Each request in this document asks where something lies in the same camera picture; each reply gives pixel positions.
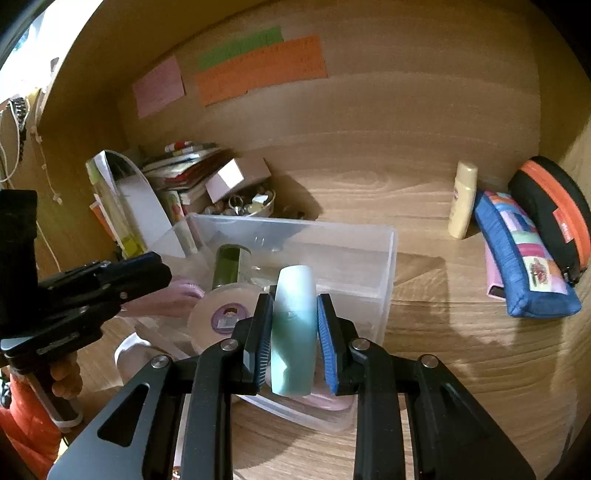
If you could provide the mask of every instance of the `mint green bottle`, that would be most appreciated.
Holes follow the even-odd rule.
[[[316,282],[306,265],[279,273],[271,329],[271,390],[283,396],[310,395],[314,383],[318,310]]]

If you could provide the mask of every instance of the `patchwork pencil case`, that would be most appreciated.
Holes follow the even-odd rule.
[[[545,319],[581,309],[534,222],[510,195],[476,192],[474,216],[501,272],[509,315]]]

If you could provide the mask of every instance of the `metal screw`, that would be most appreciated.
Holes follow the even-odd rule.
[[[154,368],[164,368],[170,363],[170,358],[166,355],[157,355],[150,363]]]
[[[222,342],[222,350],[226,352],[232,352],[238,348],[238,340],[234,338],[227,338]]]
[[[369,340],[367,340],[365,338],[356,338],[355,340],[353,340],[351,342],[351,346],[355,350],[359,350],[359,351],[367,350],[370,345],[371,344],[369,343]]]
[[[427,368],[435,368],[439,365],[439,359],[435,355],[428,353],[421,357],[421,363]]]

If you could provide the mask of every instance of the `pink box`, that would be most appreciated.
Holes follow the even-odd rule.
[[[501,277],[499,267],[496,266],[494,257],[486,240],[484,242],[486,260],[486,294],[497,300],[505,301],[505,285]]]

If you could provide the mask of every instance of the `wooden surface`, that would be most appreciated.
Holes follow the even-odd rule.
[[[329,78],[203,108],[192,80],[197,56],[275,25],[286,39],[320,34]],[[458,160],[503,188],[542,150],[591,193],[587,100],[571,91],[588,92],[589,82],[549,23],[525,1],[282,0],[174,52],[187,96],[140,121],[129,79],[118,99],[129,145],[155,153],[185,138],[217,141],[267,159],[279,211],[295,205],[312,218],[394,225],[400,246],[384,346],[439,356],[543,478],[591,411],[591,277],[577,287],[577,316],[512,319],[485,296],[481,234],[454,241],[446,218]],[[81,355],[94,405],[116,382],[105,369],[126,331],[114,325]],[[312,432],[240,404],[233,441],[237,478],[352,477],[354,433]]]

